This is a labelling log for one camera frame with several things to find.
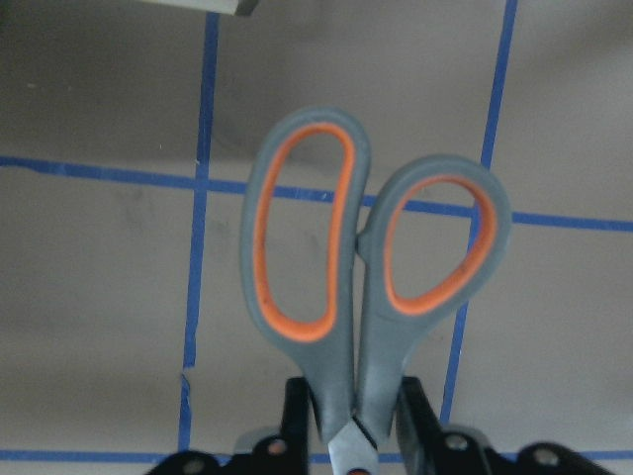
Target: scissor handle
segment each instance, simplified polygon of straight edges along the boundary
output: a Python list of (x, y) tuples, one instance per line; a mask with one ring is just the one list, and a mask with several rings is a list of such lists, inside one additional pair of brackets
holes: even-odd
[[(266, 230), (284, 162), (299, 142), (317, 134), (338, 139), (343, 162), (328, 233), (325, 311), (316, 321), (299, 322), (284, 314), (271, 293)], [(301, 110), (284, 119), (266, 138), (252, 168), (242, 209), (240, 266), (250, 316), (302, 369), (315, 395), (324, 442), (349, 421), (353, 405), (351, 281), (356, 223), (369, 160), (369, 141), (355, 119), (334, 108)]]
[[(413, 298), (398, 293), (392, 255), (398, 217), (415, 193), (436, 183), (468, 190), (479, 209), (479, 230), (466, 257), (444, 280)], [(418, 159), (383, 187), (358, 240), (366, 262), (359, 360), (359, 418), (377, 442), (389, 436), (408, 356), (439, 321), (468, 301), (505, 252), (511, 224), (507, 196), (481, 165), (454, 155)]]

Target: screw hole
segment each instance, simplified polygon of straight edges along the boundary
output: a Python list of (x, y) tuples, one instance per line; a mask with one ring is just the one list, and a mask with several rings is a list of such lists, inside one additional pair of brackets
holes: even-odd
[(270, 455), (279, 456), (286, 453), (288, 450), (288, 445), (286, 441), (281, 438), (275, 438), (268, 444), (268, 453)]
[(192, 458), (182, 466), (184, 475), (197, 475), (205, 469), (205, 462), (200, 458)]
[(464, 435), (459, 433), (451, 433), (445, 439), (446, 446), (451, 450), (457, 450), (463, 452), (468, 448), (468, 440)]
[(544, 467), (556, 467), (560, 463), (558, 455), (549, 448), (537, 448), (532, 455), (536, 463)]

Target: scissor blade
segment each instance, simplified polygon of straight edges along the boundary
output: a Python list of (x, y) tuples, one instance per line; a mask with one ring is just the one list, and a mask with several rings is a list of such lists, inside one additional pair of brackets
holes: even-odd
[(378, 475), (378, 452), (354, 420), (350, 420), (327, 445), (334, 475), (354, 470)]

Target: painter's tape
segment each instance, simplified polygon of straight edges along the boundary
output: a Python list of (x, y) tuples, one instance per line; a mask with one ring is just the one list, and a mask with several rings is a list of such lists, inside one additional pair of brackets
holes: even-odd
[(0, 450), (0, 460), (10, 462), (84, 462), (156, 464), (167, 457), (152, 452), (79, 452), (63, 450)]
[(517, 0), (507, 0), (505, 3), (503, 26), (501, 27), (501, 35), (498, 41), (497, 65), (495, 66), (495, 76), (493, 77), (493, 90), (491, 92), (491, 102), (488, 108), (488, 119), (486, 120), (486, 131), (484, 132), (484, 145), (482, 146), (481, 158), (481, 164), (488, 170), (491, 169), (493, 164), (498, 117), (501, 110), (503, 85), (505, 84), (505, 74), (507, 73), (507, 63), (510, 56), (512, 31), (514, 30), (514, 19), (516, 18), (516, 6)]
[[(194, 191), (200, 190), (229, 195), (243, 195), (246, 190), (246, 183), (241, 181), (219, 179), (196, 180), (195, 178), (188, 178), (186, 176), (59, 163), (55, 161), (35, 160), (32, 158), (0, 156), (0, 166), (28, 168), (39, 173), (51, 175), (135, 183), (138, 185), (152, 185), (166, 188), (182, 188)], [(275, 189), (275, 196), (289, 200), (331, 203), (334, 193), (329, 190), (278, 186)], [(363, 197), (362, 206), (371, 208), (375, 201), (376, 196), (365, 195)], [(409, 201), (405, 206), (405, 210), (412, 213), (428, 213), (456, 218), (470, 218), (472, 215), (472, 209), (467, 206), (430, 203), (418, 200)], [(633, 221), (624, 220), (603, 220), (598, 218), (514, 212), (512, 213), (512, 222), (517, 225), (540, 226), (544, 228), (633, 233)]]
[[(211, 163), (211, 136), (214, 121), (214, 95), (216, 63), (218, 61), (218, 14), (207, 14), (205, 44), (203, 50), (202, 83), (200, 86), (200, 114), (198, 117), (198, 146), (196, 149), (196, 180), (209, 181)], [(183, 348), (183, 372), (196, 364), (196, 332), (200, 317), (202, 265), (205, 249), (205, 224), (207, 218), (207, 191), (194, 191), (191, 225), (191, 249), (189, 254), (189, 282), (187, 285), (187, 316), (185, 344)], [(191, 387), (183, 375), (178, 423), (178, 448), (189, 448), (191, 441), (192, 412)]]
[[(495, 66), (495, 76), (493, 78), (493, 90), (491, 91), (491, 102), (488, 108), (488, 118), (486, 120), (486, 130), (484, 132), (484, 144), (482, 146), (481, 164), (488, 170), (493, 164), (493, 152), (495, 150), (495, 139), (497, 137), (498, 116), (503, 98), (503, 84), (507, 72), (507, 61), (510, 54), (510, 44), (512, 42), (512, 31), (514, 29), (514, 18), (516, 17), (517, 0), (507, 0), (503, 12), (503, 25), (498, 42), (497, 65)], [(468, 236), (468, 250), (473, 244), (474, 238), (479, 229), (479, 213), (472, 216), (471, 227)], [(453, 408), (453, 398), (457, 386), (457, 373), (459, 371), (460, 356), (462, 354), (462, 344), (464, 342), (464, 332), (466, 331), (466, 320), (468, 317), (468, 302), (458, 311), (453, 327), (453, 337), (451, 338), (451, 349), (448, 357), (448, 367), (444, 380), (444, 397), (440, 411), (440, 420), (448, 423)]]

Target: orange inner grip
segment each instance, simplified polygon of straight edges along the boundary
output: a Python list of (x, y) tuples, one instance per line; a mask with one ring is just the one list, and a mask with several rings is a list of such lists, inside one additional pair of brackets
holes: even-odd
[[(268, 283), (266, 264), (266, 229), (275, 183), (288, 158), (290, 151), (303, 139), (315, 134), (331, 134), (343, 146), (343, 165), (334, 192), (334, 202), (329, 224), (327, 268), (326, 268), (326, 305), (323, 315), (314, 322), (298, 322), (285, 315), (275, 303)], [(341, 228), (345, 202), (352, 179), (355, 162), (355, 147), (352, 138), (341, 127), (332, 123), (314, 123), (294, 131), (277, 149), (268, 174), (264, 180), (255, 214), (255, 236), (253, 262), (255, 290), (261, 313), (268, 325), (286, 338), (299, 342), (313, 342), (325, 337), (336, 321), (336, 292), (338, 288), (338, 266)]]
[[(393, 241), (398, 217), (407, 201), (415, 193), (426, 186), (440, 182), (455, 183), (466, 188), (473, 195), (481, 210), (479, 232), (466, 257), (442, 282), (418, 297), (403, 297), (396, 291), (392, 268)], [(496, 235), (497, 213), (495, 212), (495, 206), (486, 192), (474, 182), (462, 176), (447, 174), (432, 176), (417, 183), (403, 196), (387, 227), (385, 239), (385, 287), (390, 303), (396, 310), (410, 317), (422, 316), (446, 303), (475, 276), (486, 260)]]

